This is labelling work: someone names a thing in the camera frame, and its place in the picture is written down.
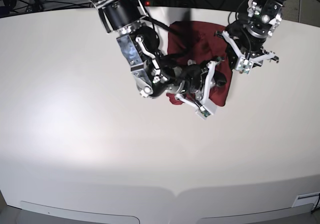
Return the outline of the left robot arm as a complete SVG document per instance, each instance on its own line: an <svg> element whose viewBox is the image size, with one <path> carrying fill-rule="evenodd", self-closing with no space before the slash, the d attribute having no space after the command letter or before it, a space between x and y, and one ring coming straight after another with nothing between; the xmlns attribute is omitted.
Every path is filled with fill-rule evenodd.
<svg viewBox="0 0 320 224"><path fill-rule="evenodd" d="M265 50L263 44L280 25L286 1L244 0L241 4L247 4L246 13L236 11L235 20L228 23L225 30L215 33L227 44L230 69L249 74L265 60L279 62L279 57L273 51Z"/></svg>

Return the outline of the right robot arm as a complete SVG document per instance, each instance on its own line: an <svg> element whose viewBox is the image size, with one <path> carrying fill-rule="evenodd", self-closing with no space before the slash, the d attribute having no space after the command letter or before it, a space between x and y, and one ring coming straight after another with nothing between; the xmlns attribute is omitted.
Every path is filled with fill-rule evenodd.
<svg viewBox="0 0 320 224"><path fill-rule="evenodd" d="M164 55L155 26L178 37L179 32L153 19L141 0L89 0L98 11L107 33L117 32L117 43L126 58L137 89L144 98L158 98L166 93L173 101L185 103L206 119L217 110L210 92L218 85L216 67L221 56L189 59L180 65L182 53Z"/></svg>

